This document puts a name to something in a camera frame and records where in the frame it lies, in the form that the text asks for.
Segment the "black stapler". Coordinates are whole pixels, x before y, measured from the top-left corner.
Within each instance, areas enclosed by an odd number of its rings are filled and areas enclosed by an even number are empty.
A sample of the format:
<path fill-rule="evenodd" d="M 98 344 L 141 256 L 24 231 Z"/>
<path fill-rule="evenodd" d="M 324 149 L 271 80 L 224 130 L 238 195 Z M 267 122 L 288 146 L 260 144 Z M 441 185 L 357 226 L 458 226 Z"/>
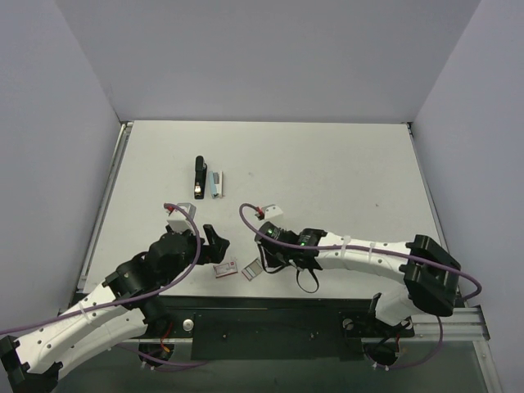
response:
<path fill-rule="evenodd" d="M 193 196 L 196 200 L 201 200 L 205 196 L 207 179 L 207 164 L 203 156 L 197 156 L 195 159 L 195 177 Z"/>

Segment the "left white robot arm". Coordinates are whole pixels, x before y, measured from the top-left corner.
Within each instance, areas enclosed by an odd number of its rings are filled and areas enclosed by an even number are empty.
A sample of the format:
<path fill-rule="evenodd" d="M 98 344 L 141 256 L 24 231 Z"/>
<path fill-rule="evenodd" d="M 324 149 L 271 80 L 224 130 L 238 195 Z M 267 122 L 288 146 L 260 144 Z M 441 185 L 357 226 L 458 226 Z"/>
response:
<path fill-rule="evenodd" d="M 1 363 L 14 392 L 51 392 L 87 359 L 129 338 L 164 334 L 169 314 L 158 298 L 189 267 L 224 260 L 229 240 L 207 224 L 205 236 L 168 230 L 120 264 L 76 305 L 24 336 L 1 339 Z"/>

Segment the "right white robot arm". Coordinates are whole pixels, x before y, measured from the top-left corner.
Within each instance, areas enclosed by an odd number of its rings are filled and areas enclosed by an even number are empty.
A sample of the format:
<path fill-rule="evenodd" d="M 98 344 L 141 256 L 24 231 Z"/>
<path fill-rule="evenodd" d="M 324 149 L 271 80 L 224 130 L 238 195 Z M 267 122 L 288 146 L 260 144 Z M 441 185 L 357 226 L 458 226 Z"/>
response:
<path fill-rule="evenodd" d="M 322 229 L 294 233 L 266 222 L 256 232 L 255 243 L 271 268 L 290 266 L 310 274 L 344 269 L 396 282 L 394 290 L 374 296 L 374 306 L 366 313 L 367 328 L 376 335 L 415 314 L 449 317 L 454 312 L 461 266 L 431 237 L 371 242 Z"/>

